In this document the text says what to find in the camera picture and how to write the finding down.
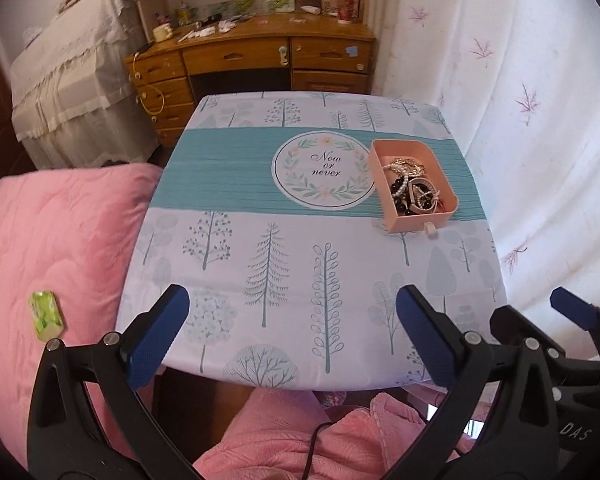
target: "metal screw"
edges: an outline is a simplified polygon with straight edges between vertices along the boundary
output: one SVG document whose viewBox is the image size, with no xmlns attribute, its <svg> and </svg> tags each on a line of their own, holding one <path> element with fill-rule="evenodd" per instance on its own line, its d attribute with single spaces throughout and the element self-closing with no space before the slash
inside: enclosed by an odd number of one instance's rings
<svg viewBox="0 0 600 480">
<path fill-rule="evenodd" d="M 108 334 L 105 334 L 102 341 L 107 346 L 116 345 L 118 344 L 118 341 L 120 341 L 120 334 L 118 332 L 109 332 Z"/>
<path fill-rule="evenodd" d="M 482 336 L 477 332 L 467 332 L 464 334 L 464 340 L 470 345 L 479 345 L 482 341 Z"/>
<path fill-rule="evenodd" d="M 58 350 L 60 346 L 60 340 L 53 338 L 46 342 L 46 349 L 52 352 L 53 350 Z"/>
<path fill-rule="evenodd" d="M 527 337 L 525 339 L 525 346 L 529 348 L 529 350 L 538 350 L 540 348 L 540 343 L 538 342 L 538 339 Z"/>
</svg>

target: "tablecloth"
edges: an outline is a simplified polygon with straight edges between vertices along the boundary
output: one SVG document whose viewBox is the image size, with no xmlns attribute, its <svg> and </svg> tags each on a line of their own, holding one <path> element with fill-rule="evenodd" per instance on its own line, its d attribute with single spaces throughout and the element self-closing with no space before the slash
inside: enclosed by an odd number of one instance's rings
<svg viewBox="0 0 600 480">
<path fill-rule="evenodd" d="M 435 238 L 384 230 L 367 165 L 377 138 L 435 152 L 460 202 Z M 164 364 L 296 389 L 426 380 L 395 315 L 402 285 L 488 340 L 506 303 L 474 180 L 440 111 L 328 92 L 203 99 L 144 219 L 117 329 L 170 283 L 186 287 L 190 313 Z"/>
</svg>

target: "yellow mug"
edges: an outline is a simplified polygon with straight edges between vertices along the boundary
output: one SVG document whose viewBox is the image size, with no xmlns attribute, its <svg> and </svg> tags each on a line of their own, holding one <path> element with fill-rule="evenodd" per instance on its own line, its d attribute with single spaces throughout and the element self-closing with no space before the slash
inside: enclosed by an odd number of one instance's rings
<svg viewBox="0 0 600 480">
<path fill-rule="evenodd" d="M 154 39 L 156 43 L 168 40 L 173 37 L 173 29 L 171 25 L 163 23 L 154 28 Z"/>
</svg>

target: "pink blanket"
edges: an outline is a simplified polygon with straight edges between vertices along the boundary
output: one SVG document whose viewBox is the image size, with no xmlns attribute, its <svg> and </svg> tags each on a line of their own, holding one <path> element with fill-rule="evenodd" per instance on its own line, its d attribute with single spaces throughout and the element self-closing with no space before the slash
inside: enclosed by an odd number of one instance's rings
<svg viewBox="0 0 600 480">
<path fill-rule="evenodd" d="M 129 164 L 53 170 L 0 181 L 0 438 L 26 464 L 27 417 L 44 343 L 27 299 L 58 298 L 68 346 L 91 344 L 113 329 L 142 219 L 162 170 Z M 92 400 L 112 444 L 125 451 Z"/>
<path fill-rule="evenodd" d="M 298 480 L 314 429 L 328 421 L 311 392 L 258 388 L 222 442 L 193 466 L 206 480 Z M 377 480 L 423 428 L 416 410 L 379 394 L 369 410 L 356 409 L 318 434 L 310 478 Z M 472 443 L 462 438 L 458 449 L 467 452 Z"/>
</svg>

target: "white curtain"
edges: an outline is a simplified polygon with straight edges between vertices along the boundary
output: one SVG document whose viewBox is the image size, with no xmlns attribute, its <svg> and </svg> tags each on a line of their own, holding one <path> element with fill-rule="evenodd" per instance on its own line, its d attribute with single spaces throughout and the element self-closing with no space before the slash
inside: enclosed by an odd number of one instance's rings
<svg viewBox="0 0 600 480">
<path fill-rule="evenodd" d="M 437 105 L 496 240 L 509 302 L 573 356 L 548 298 L 600 306 L 600 8 L 595 0 L 366 0 L 373 93 Z"/>
</svg>

